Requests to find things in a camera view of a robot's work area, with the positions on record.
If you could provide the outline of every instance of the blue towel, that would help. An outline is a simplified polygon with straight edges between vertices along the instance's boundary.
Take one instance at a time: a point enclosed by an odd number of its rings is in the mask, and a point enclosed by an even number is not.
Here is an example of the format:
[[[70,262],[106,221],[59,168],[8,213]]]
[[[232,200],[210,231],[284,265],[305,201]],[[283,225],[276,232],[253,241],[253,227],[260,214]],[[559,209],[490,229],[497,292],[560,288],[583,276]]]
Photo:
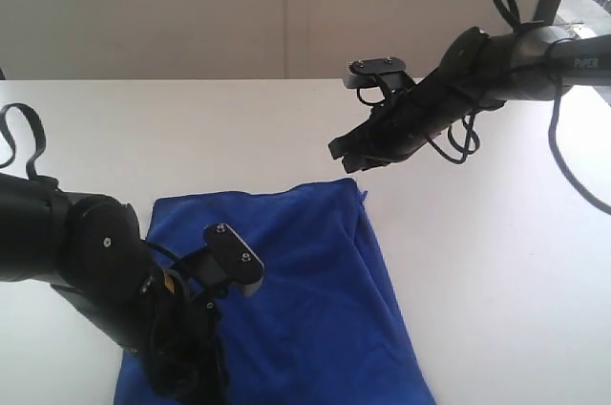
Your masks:
[[[253,297],[233,289],[220,301],[231,405],[434,404],[363,198],[344,179],[155,203],[150,241],[184,255],[202,246],[206,225],[227,223],[265,264]],[[171,403],[126,353],[115,405]]]

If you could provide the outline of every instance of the screw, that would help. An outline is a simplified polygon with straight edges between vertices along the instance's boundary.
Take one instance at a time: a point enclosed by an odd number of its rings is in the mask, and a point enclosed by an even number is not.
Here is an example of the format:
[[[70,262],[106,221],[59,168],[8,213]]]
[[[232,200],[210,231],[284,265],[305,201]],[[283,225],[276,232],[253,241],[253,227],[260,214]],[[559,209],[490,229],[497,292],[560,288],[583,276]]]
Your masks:
[[[144,295],[146,292],[148,292],[151,283],[153,283],[153,278],[149,276],[149,279],[147,279],[144,285],[140,288],[140,295]]]

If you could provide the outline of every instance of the blue cloth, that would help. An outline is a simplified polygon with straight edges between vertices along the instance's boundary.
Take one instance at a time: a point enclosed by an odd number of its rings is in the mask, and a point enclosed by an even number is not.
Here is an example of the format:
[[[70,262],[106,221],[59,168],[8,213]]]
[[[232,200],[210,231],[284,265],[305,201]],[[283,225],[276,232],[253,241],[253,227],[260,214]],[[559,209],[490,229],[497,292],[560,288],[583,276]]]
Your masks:
[[[344,179],[155,203],[150,241],[184,255],[202,246],[206,225],[227,223],[265,264],[258,293],[220,301],[230,404],[434,404],[363,198]],[[125,354],[115,405],[171,403]]]

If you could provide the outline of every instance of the white tabletop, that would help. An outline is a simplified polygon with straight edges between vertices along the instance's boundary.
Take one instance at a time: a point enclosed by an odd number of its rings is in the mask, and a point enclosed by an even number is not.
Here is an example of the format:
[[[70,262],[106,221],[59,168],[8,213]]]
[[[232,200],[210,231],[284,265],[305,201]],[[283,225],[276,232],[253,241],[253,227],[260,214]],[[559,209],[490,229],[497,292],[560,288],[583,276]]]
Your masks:
[[[566,98],[560,145],[611,200],[611,109],[592,92]],[[159,197],[344,177],[327,144],[369,113],[339,80],[0,82],[0,102],[14,101],[47,129],[39,172],[132,203],[143,231]],[[512,103],[482,114],[482,149],[461,167],[425,148],[356,175],[440,404],[611,396],[611,219],[554,165],[550,112]],[[32,138],[18,113],[10,124],[19,143],[10,172],[23,174]],[[0,285],[3,404],[109,405],[119,360],[45,285]]]

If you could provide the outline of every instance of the piper logo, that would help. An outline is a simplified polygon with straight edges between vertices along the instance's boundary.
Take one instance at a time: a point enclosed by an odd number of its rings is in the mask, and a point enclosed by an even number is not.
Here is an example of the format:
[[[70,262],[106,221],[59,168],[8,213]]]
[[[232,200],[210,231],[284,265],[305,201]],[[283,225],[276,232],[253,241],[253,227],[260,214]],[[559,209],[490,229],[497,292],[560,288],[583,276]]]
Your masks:
[[[578,69],[598,69],[598,58],[575,58],[575,67]]]

